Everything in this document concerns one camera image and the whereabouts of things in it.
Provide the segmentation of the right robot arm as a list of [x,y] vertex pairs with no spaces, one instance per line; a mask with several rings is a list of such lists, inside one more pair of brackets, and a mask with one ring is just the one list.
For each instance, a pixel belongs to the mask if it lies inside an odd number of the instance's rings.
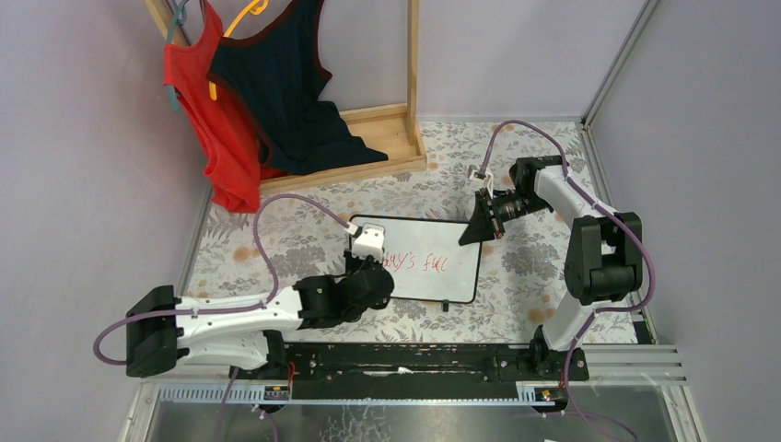
[[564,263],[567,294],[532,340],[542,355],[568,350],[593,313],[621,302],[641,286],[639,217],[619,213],[582,189],[569,176],[562,157],[517,159],[510,169],[514,187],[507,191],[494,189],[487,170],[471,166],[467,176],[484,186],[474,195],[461,246],[500,239],[508,222],[542,210],[560,215],[570,230]]

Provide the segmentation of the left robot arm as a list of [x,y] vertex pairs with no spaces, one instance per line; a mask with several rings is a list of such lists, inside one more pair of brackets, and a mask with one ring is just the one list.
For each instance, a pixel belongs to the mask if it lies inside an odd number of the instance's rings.
[[178,365],[251,371],[285,364],[283,333],[330,329],[387,307],[391,273],[372,257],[346,261],[346,274],[309,276],[275,297],[185,300],[170,285],[152,289],[126,313],[126,375],[148,378]]

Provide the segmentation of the black framed whiteboard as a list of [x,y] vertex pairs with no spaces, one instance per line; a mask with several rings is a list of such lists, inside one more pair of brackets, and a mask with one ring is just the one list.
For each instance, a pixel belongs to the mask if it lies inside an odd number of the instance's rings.
[[461,246],[467,224],[389,215],[354,215],[351,221],[384,228],[383,265],[394,299],[437,302],[444,311],[477,295],[482,245]]

